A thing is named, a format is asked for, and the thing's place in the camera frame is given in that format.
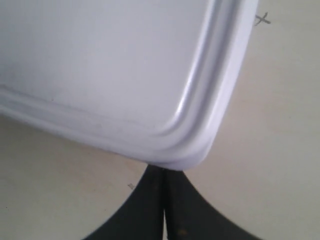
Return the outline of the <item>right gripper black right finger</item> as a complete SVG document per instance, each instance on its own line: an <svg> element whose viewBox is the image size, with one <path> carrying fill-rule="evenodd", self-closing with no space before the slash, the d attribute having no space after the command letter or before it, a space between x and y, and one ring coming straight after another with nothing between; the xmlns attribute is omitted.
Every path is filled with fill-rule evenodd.
<svg viewBox="0 0 320 240"><path fill-rule="evenodd" d="M182 171L165 170L164 212L169 240L254 240L211 206Z"/></svg>

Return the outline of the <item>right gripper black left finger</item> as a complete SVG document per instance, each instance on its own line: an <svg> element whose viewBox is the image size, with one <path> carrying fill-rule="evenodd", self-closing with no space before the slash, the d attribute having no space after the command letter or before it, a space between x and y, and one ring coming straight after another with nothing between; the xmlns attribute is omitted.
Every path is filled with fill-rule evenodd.
<svg viewBox="0 0 320 240"><path fill-rule="evenodd" d="M161 240L164 170L149 165L125 203L86 240Z"/></svg>

